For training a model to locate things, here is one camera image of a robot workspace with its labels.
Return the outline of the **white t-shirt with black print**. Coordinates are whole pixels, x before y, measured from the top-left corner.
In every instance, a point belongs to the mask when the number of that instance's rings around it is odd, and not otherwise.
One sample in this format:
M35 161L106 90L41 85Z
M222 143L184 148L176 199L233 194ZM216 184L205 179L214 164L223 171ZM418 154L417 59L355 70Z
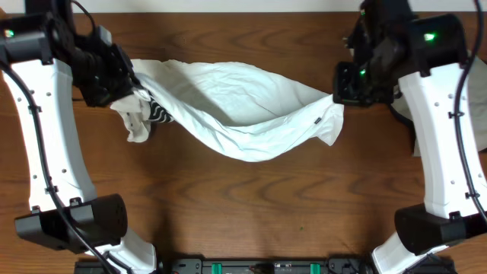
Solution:
M318 138L333 145L344 107L330 94L242 62L133 60L142 88L111 104L145 142L152 126L176 122L210 149L240 161L268 161Z

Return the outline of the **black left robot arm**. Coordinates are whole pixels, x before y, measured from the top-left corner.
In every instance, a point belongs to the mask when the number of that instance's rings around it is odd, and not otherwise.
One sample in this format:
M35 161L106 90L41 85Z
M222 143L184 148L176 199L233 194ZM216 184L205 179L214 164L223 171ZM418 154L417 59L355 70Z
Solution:
M72 91L105 107L141 88L110 32L79 34L73 2L31 0L22 16L1 22L1 69L20 118L30 171L30 213L18 236L51 250L86 253L77 273L155 273L154 246L128 226L118 194L98 196L75 124Z

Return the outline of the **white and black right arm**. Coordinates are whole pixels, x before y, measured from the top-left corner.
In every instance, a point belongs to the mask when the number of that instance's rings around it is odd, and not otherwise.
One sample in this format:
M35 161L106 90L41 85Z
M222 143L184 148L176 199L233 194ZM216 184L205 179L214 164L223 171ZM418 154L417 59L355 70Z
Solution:
M486 232L486 179L469 114L476 57L454 14L420 18L406 1L366 0L345 39L333 100L368 107L406 101L425 175L422 204L396 211L395 231L364 273L450 273L438 253Z

